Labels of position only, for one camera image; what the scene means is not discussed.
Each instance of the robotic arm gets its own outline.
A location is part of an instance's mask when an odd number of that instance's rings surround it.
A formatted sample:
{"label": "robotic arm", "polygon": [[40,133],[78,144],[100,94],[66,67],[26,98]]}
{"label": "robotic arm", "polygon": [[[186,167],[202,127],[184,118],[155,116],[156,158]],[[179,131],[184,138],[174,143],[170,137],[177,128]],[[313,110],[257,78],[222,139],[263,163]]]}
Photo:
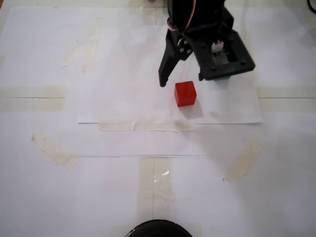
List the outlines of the robotic arm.
{"label": "robotic arm", "polygon": [[194,52],[198,79],[216,80],[252,71],[255,64],[238,33],[225,0],[168,0],[166,49],[159,68],[160,86],[179,60]]}

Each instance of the red wire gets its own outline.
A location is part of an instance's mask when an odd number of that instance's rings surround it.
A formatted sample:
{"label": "red wire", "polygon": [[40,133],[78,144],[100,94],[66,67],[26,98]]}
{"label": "red wire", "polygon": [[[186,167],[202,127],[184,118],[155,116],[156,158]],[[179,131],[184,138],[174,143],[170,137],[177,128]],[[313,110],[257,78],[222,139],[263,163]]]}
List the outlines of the red wire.
{"label": "red wire", "polygon": [[[191,21],[192,21],[194,12],[195,12],[195,10],[196,10],[196,3],[197,3],[197,0],[193,0],[192,11],[191,11],[189,20],[188,20],[188,22],[187,22],[187,24],[186,24],[186,26],[185,26],[185,29],[189,27],[189,25],[190,25],[190,23],[191,23]],[[173,27],[170,25],[169,19],[167,20],[167,26],[168,26],[169,30],[171,30],[171,31],[177,31],[176,28],[173,28]]]}
{"label": "red wire", "polygon": [[188,28],[189,25],[190,25],[190,23],[191,23],[191,20],[192,20],[193,15],[194,15],[194,11],[196,10],[196,3],[197,3],[197,0],[193,0],[192,11],[191,11],[191,14],[190,14],[190,17],[189,17],[189,20],[188,20],[188,22],[187,22],[187,24],[186,24],[185,29]]}

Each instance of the black base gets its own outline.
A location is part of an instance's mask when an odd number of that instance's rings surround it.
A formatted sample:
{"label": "black base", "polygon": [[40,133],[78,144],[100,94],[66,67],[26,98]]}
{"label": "black base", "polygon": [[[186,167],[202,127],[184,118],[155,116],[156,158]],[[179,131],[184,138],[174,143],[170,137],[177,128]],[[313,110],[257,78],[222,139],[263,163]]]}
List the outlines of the black base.
{"label": "black base", "polygon": [[153,220],[137,226],[126,237],[192,237],[192,235],[173,222]]}

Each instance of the red block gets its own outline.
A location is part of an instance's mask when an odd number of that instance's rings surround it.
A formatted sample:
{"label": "red block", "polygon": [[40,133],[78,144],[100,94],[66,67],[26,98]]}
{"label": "red block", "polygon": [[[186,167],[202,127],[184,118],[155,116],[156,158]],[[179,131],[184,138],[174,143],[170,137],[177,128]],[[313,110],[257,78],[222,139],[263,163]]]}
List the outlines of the red block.
{"label": "red block", "polygon": [[197,98],[197,92],[193,81],[176,83],[174,96],[178,107],[194,105]]}

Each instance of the wire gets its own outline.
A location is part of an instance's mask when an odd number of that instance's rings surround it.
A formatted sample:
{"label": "wire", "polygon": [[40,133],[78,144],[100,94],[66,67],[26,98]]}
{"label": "wire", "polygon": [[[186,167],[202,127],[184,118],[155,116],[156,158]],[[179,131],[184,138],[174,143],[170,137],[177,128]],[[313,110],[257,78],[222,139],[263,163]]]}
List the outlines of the wire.
{"label": "wire", "polygon": [[191,14],[190,14],[190,17],[189,17],[189,20],[188,20],[188,22],[187,22],[187,24],[186,24],[185,29],[188,28],[189,25],[190,25],[190,23],[191,23],[191,20],[192,20],[192,18],[193,18],[194,12],[195,12],[195,10],[196,10],[196,4],[197,4],[197,0],[193,0],[192,11],[191,11]]}
{"label": "wire", "polygon": [[[189,16],[188,22],[187,22],[187,24],[186,24],[186,26],[185,26],[184,29],[188,28],[189,25],[190,25],[190,23],[191,23],[191,21],[192,21],[194,12],[195,12],[195,10],[196,10],[196,4],[197,4],[197,0],[193,0],[193,1],[192,1],[191,14],[190,14],[190,16]],[[171,23],[170,23],[170,18],[167,19],[167,26],[168,26],[169,30],[171,30],[171,31],[178,31],[178,30],[179,30],[179,29],[177,29],[177,28],[174,28],[174,27],[171,25]]]}
{"label": "wire", "polygon": [[307,0],[307,5],[309,7],[309,9],[316,14],[316,10],[312,7],[312,4],[311,4],[311,0]]}

